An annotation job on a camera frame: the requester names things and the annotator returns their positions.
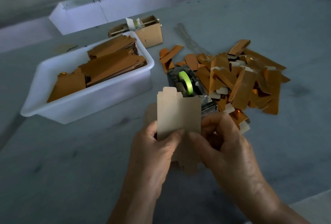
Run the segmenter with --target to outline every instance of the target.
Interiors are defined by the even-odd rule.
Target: plastic storage bin
[[[150,70],[154,66],[154,60],[135,32],[123,34],[137,39],[138,53],[145,57],[146,66],[47,103],[57,75],[62,71],[73,72],[79,65],[89,61],[87,51],[109,39],[47,59],[37,67],[21,115],[30,117],[39,114],[56,122],[68,124],[150,90]]]

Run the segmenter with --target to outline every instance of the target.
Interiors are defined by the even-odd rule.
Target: white plastic tray
[[[154,66],[154,60],[135,32],[126,32],[123,35],[137,39],[138,53],[145,57],[146,66],[47,103],[57,75],[62,71],[73,72],[79,65],[89,61],[87,51],[109,39],[47,59],[37,67],[21,115],[30,117],[39,114],[67,124],[151,89],[150,70]]]

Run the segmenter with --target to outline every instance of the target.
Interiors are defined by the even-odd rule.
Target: green tape roll
[[[179,72],[179,79],[183,80],[186,84],[186,93],[188,95],[191,95],[193,93],[193,86],[190,78],[188,77],[187,73],[185,71]]]

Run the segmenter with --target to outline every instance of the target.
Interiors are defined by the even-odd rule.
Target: gray table
[[[66,44],[79,47],[107,37],[110,23],[0,55],[0,223],[104,223],[119,195],[129,147],[147,105],[167,86],[158,52],[188,34],[212,54],[238,39],[288,67],[277,116],[248,109],[251,141],[264,176],[286,203],[330,188],[331,0],[194,0],[154,14],[164,44],[153,89],[68,125],[17,117],[39,62]],[[187,47],[175,57],[183,59]],[[222,194],[211,173],[194,177],[171,170],[155,210],[155,223],[239,223],[244,216]]]

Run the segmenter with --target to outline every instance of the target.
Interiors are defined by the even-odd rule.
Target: left hand
[[[180,143],[184,130],[174,131],[167,139],[157,141],[157,121],[139,131],[131,144],[128,171],[123,186],[131,193],[142,187],[155,189],[156,197],[169,171],[171,157]]]

